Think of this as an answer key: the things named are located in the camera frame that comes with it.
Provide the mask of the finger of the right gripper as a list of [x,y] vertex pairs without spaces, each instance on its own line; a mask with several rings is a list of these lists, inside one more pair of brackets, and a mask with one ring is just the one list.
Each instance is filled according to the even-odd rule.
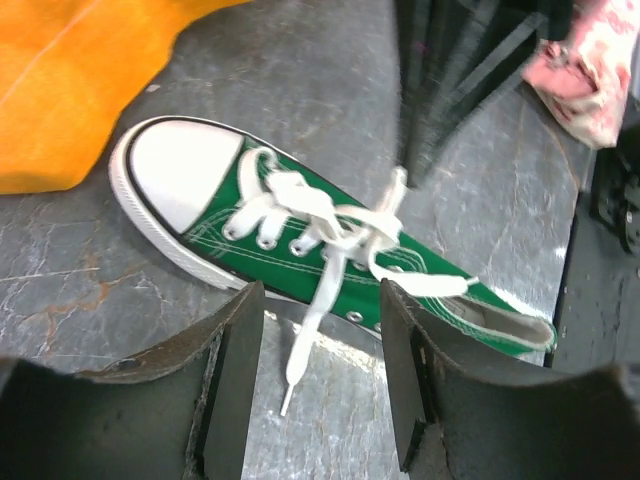
[[407,184],[421,186],[435,140],[429,107],[429,51],[433,2],[396,1],[396,31],[400,71],[398,163]]
[[433,1],[424,80],[424,168],[495,91],[513,81],[547,23],[545,1]]

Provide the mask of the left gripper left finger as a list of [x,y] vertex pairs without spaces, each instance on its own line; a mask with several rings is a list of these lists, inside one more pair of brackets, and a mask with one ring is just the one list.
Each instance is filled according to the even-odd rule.
[[265,292],[99,371],[1,360],[5,479],[238,479]]

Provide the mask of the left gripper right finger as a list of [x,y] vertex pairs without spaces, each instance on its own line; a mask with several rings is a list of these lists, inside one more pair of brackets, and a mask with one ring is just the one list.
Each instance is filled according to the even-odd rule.
[[380,287],[400,469],[413,479],[635,479],[639,369],[564,374],[450,326]]

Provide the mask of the green sneaker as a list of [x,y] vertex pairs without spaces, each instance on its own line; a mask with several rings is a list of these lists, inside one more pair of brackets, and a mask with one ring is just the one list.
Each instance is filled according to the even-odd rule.
[[377,330],[380,284],[389,280],[506,354],[545,352],[556,343],[547,320],[518,312],[404,232],[401,168],[367,208],[254,135],[164,116],[120,138],[109,176],[131,222],[174,264],[221,289],[263,283],[306,306],[307,331],[329,314]]

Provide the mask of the white shoelace sneaker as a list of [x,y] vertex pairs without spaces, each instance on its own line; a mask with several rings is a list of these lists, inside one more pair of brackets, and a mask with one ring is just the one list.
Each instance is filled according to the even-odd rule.
[[239,208],[225,224],[223,235],[229,239],[258,231],[257,245],[270,249],[277,245],[287,220],[305,220],[308,226],[294,240],[291,252],[297,256],[309,252],[318,243],[326,244],[326,261],[312,302],[303,318],[301,330],[291,349],[286,366],[287,390],[280,414],[289,408],[294,389],[304,375],[313,342],[322,319],[334,306],[345,275],[346,263],[357,260],[377,279],[400,284],[409,294],[418,297],[454,297],[466,293],[478,279],[461,276],[431,275],[415,272],[394,272],[376,263],[379,252],[399,244],[402,228],[396,211],[406,193],[406,172],[397,167],[390,184],[374,210],[353,205],[336,206],[325,191],[309,186],[297,171],[274,171],[262,187],[258,175],[261,157],[276,160],[276,153],[267,147],[253,148],[240,157],[238,187]]

